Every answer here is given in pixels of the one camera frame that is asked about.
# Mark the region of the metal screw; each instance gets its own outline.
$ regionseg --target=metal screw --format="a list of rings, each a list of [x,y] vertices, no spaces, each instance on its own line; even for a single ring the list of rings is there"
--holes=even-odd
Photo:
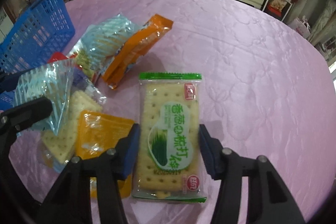
[[[74,157],[72,157],[72,159],[71,159],[71,162],[72,162],[73,164],[77,164],[79,161],[80,161],[80,157],[78,157],[78,156],[74,156]]]
[[[257,157],[257,159],[260,160],[263,163],[268,161],[268,159],[265,155],[260,155],[260,156]]]
[[[232,150],[228,147],[224,147],[223,150],[222,150],[222,153],[224,155],[230,155],[232,153]]]
[[[7,116],[3,116],[3,117],[1,118],[1,122],[2,122],[3,124],[5,124],[7,121],[8,121]]]
[[[110,156],[114,156],[117,151],[115,150],[115,148],[109,148],[107,151],[106,151],[107,155],[110,155]]]

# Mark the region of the orange snack package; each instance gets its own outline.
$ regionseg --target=orange snack package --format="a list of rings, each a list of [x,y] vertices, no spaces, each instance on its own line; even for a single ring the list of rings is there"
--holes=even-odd
[[[141,30],[132,35],[101,72],[103,80],[109,87],[116,88],[137,59],[145,55],[172,26],[173,21],[156,14]]]
[[[83,160],[100,156],[104,151],[115,147],[118,140],[128,135],[133,120],[115,117],[99,112],[84,110],[78,119],[76,155]],[[97,198],[97,180],[90,179],[90,195]],[[125,181],[118,180],[121,198],[131,194],[132,174]]]

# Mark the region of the clear plastic wrapper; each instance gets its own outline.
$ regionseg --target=clear plastic wrapper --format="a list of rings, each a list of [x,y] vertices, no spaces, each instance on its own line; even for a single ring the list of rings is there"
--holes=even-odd
[[[112,17],[98,25],[90,25],[67,57],[75,58],[89,79],[95,83],[107,57],[118,49],[139,27],[123,15]]]
[[[145,55],[172,27],[173,21],[158,14],[152,16],[114,56],[105,61],[101,75],[108,86],[116,88],[138,58]]]
[[[94,111],[83,111],[78,121],[76,155],[83,160],[100,156],[111,147],[115,147],[119,139],[128,135],[134,124],[133,120],[102,114]],[[97,198],[96,178],[90,179],[91,197]],[[132,175],[125,181],[118,181],[121,198],[131,194]]]
[[[83,110],[103,112],[106,97],[93,86],[81,70],[76,69],[71,88],[68,120],[61,126],[58,136],[50,130],[41,132],[40,152],[43,162],[61,172],[75,152],[78,120]]]
[[[50,130],[58,135],[61,125],[67,121],[70,89],[73,82],[74,60],[62,60],[28,71],[20,76],[14,93],[13,106],[45,96],[52,102],[51,115],[31,129]]]
[[[205,202],[199,130],[201,75],[140,74],[141,135],[132,195]]]

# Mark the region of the pink tablecloth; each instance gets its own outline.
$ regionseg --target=pink tablecloth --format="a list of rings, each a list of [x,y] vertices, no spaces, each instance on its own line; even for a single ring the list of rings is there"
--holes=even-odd
[[[139,121],[141,71],[200,72],[200,119],[210,134],[242,156],[269,157],[305,219],[320,206],[336,170],[336,95],[325,60],[307,40],[235,0],[74,0],[67,8],[76,35],[66,51],[88,25],[118,13],[138,24],[155,13],[174,21],[118,90],[99,83],[111,114]],[[25,134],[10,156],[33,197],[42,201],[57,175],[36,161],[38,139],[37,133]],[[205,203],[127,198],[129,223],[209,223],[219,182],[202,172]],[[246,181],[242,199],[240,223],[246,215]],[[95,203],[93,212],[98,223]]]

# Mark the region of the orange toy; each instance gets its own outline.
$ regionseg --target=orange toy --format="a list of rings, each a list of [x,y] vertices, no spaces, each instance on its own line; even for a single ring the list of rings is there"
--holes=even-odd
[[[100,156],[104,151],[115,147],[118,140],[128,135],[133,120],[119,118],[94,111],[84,110],[78,118],[78,136],[76,155],[83,160]],[[119,181],[121,198],[131,194],[132,175],[125,181]],[[97,198],[96,178],[90,179],[91,197]]]

